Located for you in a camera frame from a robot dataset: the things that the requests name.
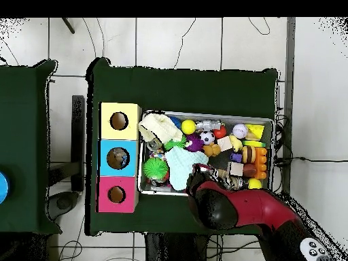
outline green spiky ball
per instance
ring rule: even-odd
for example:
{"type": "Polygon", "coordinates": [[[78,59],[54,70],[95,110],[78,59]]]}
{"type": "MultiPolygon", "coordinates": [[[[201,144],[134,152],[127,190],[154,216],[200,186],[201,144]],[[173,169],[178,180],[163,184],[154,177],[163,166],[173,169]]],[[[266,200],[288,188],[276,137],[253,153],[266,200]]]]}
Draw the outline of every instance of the green spiky ball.
{"type": "Polygon", "coordinates": [[[165,145],[164,145],[164,148],[166,151],[169,151],[170,149],[172,149],[174,146],[177,146],[177,147],[180,147],[180,148],[184,148],[185,147],[185,144],[186,144],[186,137],[185,135],[183,134],[182,135],[182,138],[181,138],[181,141],[173,141],[173,140],[170,140],[169,142],[167,142],[165,145]]]}
{"type": "Polygon", "coordinates": [[[144,163],[145,176],[150,179],[162,179],[168,172],[168,165],[159,158],[150,158],[144,163]]]}

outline shape sorter box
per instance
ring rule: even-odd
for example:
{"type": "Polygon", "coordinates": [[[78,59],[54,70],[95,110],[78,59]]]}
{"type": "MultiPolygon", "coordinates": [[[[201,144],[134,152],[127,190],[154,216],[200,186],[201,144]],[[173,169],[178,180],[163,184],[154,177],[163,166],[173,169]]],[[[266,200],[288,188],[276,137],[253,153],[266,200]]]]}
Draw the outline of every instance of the shape sorter box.
{"type": "Polygon", "coordinates": [[[139,201],[136,183],[136,177],[100,176],[97,212],[133,213],[139,201]],[[110,194],[113,188],[119,188],[123,192],[123,198],[119,203],[112,201],[110,194]]]}
{"type": "Polygon", "coordinates": [[[141,108],[137,104],[102,102],[99,113],[102,139],[138,140],[141,108]]]}
{"type": "Polygon", "coordinates": [[[138,166],[138,141],[101,140],[100,176],[136,176],[138,166]],[[113,148],[122,148],[128,156],[128,164],[122,169],[114,169],[107,163],[107,155],[113,148]]]}

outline yellow ball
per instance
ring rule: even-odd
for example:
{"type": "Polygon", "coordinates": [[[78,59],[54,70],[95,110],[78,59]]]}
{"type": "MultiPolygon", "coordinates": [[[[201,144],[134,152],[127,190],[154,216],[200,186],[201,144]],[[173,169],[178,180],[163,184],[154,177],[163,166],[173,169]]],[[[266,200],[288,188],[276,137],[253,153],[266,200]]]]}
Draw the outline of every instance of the yellow ball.
{"type": "Polygon", "coordinates": [[[249,189],[261,189],[262,183],[259,179],[250,178],[249,179],[249,189]]]}
{"type": "Polygon", "coordinates": [[[196,131],[196,123],[193,120],[187,119],[181,123],[182,132],[189,135],[196,131]]]}

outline purple toy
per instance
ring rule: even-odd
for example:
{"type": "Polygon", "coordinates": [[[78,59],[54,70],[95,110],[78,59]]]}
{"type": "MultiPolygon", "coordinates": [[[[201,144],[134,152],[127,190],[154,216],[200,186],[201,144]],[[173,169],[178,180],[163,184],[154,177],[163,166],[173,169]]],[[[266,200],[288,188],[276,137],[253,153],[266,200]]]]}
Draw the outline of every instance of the purple toy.
{"type": "Polygon", "coordinates": [[[242,162],[242,154],[232,153],[230,156],[231,161],[241,163],[242,162]]]}
{"type": "Polygon", "coordinates": [[[203,144],[203,140],[196,133],[186,135],[186,150],[190,152],[201,151],[203,144]]]}

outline green table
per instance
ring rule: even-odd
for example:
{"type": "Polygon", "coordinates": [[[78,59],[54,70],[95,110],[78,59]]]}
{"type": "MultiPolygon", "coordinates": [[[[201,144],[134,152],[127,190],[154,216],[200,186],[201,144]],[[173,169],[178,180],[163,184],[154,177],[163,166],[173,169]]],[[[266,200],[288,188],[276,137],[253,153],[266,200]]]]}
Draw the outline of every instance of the green table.
{"type": "Polygon", "coordinates": [[[48,192],[46,84],[56,62],[0,67],[0,171],[10,193],[0,204],[0,232],[59,233],[45,212],[48,192]]]}
{"type": "MultiPolygon", "coordinates": [[[[86,232],[209,232],[194,221],[186,197],[142,194],[132,214],[95,212],[98,103],[136,103],[143,110],[274,119],[277,71],[115,68],[106,58],[96,58],[89,66],[86,78],[86,232]]],[[[246,226],[220,233],[257,234],[258,229],[246,226]]]]}

